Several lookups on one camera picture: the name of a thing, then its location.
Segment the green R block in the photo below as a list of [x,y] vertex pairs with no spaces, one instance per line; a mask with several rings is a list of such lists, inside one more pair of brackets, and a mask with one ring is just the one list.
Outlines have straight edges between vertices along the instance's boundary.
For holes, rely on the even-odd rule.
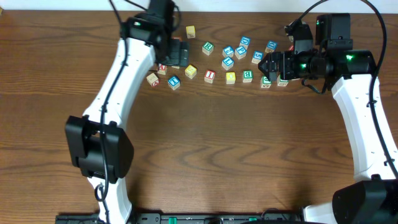
[[202,52],[210,55],[214,51],[214,45],[211,42],[205,42],[202,46]]

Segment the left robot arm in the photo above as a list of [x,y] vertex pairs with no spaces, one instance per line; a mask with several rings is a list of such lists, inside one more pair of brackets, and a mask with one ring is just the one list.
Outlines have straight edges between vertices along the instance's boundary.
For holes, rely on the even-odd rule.
[[65,134],[72,164],[95,191],[96,215],[59,215],[56,223],[129,223],[132,203],[125,176],[134,156],[126,134],[137,92],[154,63],[186,65],[188,44],[172,39],[172,13],[140,13],[121,23],[121,39],[103,86],[82,116],[70,116]]

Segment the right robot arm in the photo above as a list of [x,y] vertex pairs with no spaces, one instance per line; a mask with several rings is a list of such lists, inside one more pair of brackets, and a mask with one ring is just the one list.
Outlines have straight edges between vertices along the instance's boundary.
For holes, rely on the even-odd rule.
[[270,81],[322,78],[343,116],[355,183],[331,202],[303,209],[307,223],[397,223],[397,147],[368,50],[268,53],[258,64]]

